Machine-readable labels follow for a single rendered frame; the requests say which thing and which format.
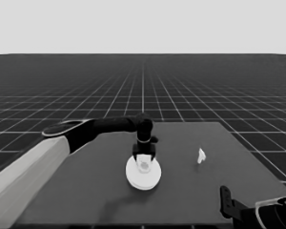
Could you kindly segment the small white T-shaped piece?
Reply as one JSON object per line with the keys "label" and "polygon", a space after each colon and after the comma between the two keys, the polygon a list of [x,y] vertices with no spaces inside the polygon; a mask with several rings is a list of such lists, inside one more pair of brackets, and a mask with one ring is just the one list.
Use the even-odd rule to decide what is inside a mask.
{"label": "small white T-shaped piece", "polygon": [[198,158],[197,158],[197,163],[201,164],[203,161],[206,160],[206,154],[202,149],[198,150]]}

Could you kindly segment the large thick white disc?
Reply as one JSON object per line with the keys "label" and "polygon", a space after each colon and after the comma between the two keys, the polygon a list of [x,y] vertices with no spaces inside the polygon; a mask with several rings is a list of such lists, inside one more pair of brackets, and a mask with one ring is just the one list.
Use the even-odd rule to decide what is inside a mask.
{"label": "large thick white disc", "polygon": [[155,158],[151,161],[150,155],[138,155],[135,162],[131,156],[126,163],[126,178],[132,187],[142,190],[152,190],[160,181],[162,170]]}

